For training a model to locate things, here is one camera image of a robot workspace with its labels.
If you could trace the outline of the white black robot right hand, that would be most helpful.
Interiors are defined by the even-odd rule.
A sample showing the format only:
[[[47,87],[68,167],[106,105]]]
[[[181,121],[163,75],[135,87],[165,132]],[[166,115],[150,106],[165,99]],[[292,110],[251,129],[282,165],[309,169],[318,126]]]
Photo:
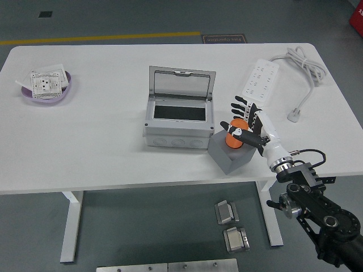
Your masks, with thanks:
[[[280,137],[267,114],[240,96],[232,103],[231,112],[234,118],[242,118],[248,124],[248,129],[222,121],[220,125],[235,139],[257,148],[259,154],[267,159],[267,166],[273,173],[280,173],[293,166],[289,152],[281,145]]]

